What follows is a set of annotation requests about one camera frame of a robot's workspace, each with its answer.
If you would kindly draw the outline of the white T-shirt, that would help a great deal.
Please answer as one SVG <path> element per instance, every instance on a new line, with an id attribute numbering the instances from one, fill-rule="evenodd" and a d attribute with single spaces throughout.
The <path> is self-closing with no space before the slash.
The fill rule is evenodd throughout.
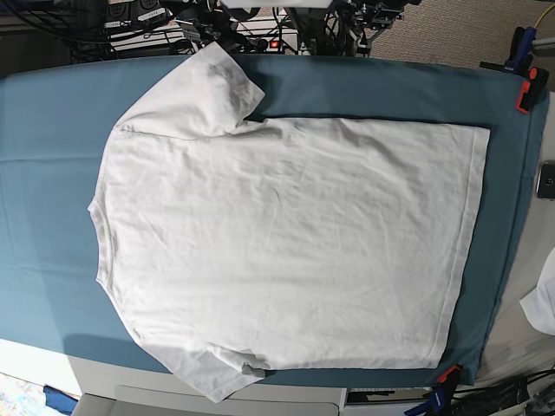
<path id="1" fill-rule="evenodd" d="M 115 123 L 89 205 L 133 341 L 219 402 L 293 368 L 434 368 L 473 237 L 487 129 L 250 120 L 217 44 Z"/>

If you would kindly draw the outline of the grey foot pedal box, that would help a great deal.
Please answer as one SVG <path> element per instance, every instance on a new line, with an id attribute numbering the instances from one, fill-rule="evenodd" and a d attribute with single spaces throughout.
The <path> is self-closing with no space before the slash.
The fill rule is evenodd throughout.
<path id="1" fill-rule="evenodd" d="M 168 16 L 167 9 L 158 0 L 140 0 L 136 5 L 137 21 L 152 23 Z"/>
<path id="2" fill-rule="evenodd" d="M 129 27 L 132 22 L 132 3 L 110 3 L 107 8 L 105 29 Z"/>

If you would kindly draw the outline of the teal table cloth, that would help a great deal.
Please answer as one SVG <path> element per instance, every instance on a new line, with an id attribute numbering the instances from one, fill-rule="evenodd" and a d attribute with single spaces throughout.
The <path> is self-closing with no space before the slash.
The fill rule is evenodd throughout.
<path id="1" fill-rule="evenodd" d="M 178 56 L 72 65 L 1 81 L 1 336 L 139 370 L 163 367 L 139 348 L 96 282 L 88 213 L 114 123 Z M 460 297 L 440 365 L 417 370 L 291 370 L 268 385 L 420 387 L 454 364 L 475 380 L 535 188 L 550 98 L 516 108 L 514 75 L 364 58 L 238 55 L 264 90 L 254 120 L 375 118 L 452 123 L 491 132 L 484 189 Z"/>

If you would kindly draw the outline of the orange blue clamp bottom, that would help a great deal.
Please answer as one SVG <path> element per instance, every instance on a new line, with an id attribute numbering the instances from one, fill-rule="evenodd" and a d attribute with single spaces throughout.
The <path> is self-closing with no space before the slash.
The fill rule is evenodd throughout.
<path id="1" fill-rule="evenodd" d="M 437 380 L 437 385 L 432 389 L 426 401 L 419 406 L 404 412 L 407 416 L 418 415 L 449 415 L 451 402 L 456 387 L 459 385 L 460 374 L 463 368 L 459 365 L 451 366 Z"/>

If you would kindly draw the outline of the grey plastic bin bottom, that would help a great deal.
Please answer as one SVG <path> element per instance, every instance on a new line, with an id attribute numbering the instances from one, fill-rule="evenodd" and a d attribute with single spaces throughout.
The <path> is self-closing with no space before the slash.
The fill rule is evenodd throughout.
<path id="1" fill-rule="evenodd" d="M 338 415 L 331 402 L 227 399 L 214 403 L 194 394 L 118 386 L 110 399 L 85 393 L 74 415 Z"/>

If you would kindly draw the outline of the silver device right edge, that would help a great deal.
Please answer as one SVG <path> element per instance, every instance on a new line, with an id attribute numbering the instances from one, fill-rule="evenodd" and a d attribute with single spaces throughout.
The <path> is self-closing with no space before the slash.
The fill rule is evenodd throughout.
<path id="1" fill-rule="evenodd" d="M 539 199 L 555 199 L 555 161 L 544 161 L 539 167 L 536 185 L 536 196 Z"/>

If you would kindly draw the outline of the white cloth right edge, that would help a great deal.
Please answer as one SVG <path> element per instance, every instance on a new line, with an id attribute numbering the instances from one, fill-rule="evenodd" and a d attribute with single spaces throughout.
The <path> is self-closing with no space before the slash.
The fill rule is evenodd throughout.
<path id="1" fill-rule="evenodd" d="M 555 335 L 554 250 L 545 260 L 536 287 L 519 303 L 533 328 L 546 335 Z"/>

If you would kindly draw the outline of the orange black clamp top right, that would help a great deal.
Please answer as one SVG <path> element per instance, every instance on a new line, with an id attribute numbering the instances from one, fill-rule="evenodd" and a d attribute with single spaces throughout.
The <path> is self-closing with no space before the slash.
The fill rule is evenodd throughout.
<path id="1" fill-rule="evenodd" d="M 542 68 L 531 68 L 521 84 L 516 109 L 528 114 L 539 100 L 549 79 L 549 72 Z"/>

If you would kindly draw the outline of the blue black clamp top right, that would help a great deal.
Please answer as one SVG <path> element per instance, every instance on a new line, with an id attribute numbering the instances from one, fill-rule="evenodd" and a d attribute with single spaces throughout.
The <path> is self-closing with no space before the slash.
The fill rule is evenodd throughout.
<path id="1" fill-rule="evenodd" d="M 503 64 L 480 62 L 479 67 L 497 72 L 527 76 L 533 61 L 532 43 L 535 40 L 537 30 L 529 26 L 527 28 L 517 27 L 513 34 L 511 48 L 508 58 Z"/>

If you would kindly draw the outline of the blue cloth bottom left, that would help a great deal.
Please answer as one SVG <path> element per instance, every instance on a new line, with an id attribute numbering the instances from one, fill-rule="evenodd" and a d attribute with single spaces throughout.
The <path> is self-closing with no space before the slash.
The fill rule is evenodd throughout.
<path id="1" fill-rule="evenodd" d="M 53 387 L 44 386 L 42 392 L 45 396 L 45 405 L 62 415 L 71 415 L 78 403 L 77 399 Z"/>

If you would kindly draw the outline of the black power strip red switch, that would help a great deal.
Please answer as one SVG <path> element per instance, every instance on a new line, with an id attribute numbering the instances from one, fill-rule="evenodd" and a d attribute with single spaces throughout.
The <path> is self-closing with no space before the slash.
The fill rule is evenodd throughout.
<path id="1" fill-rule="evenodd" d="M 247 38 L 245 42 L 230 40 L 215 41 L 226 52 L 230 54 L 270 54 L 270 55 L 297 55 L 298 50 L 294 49 L 285 40 L 266 39 L 266 38 Z"/>

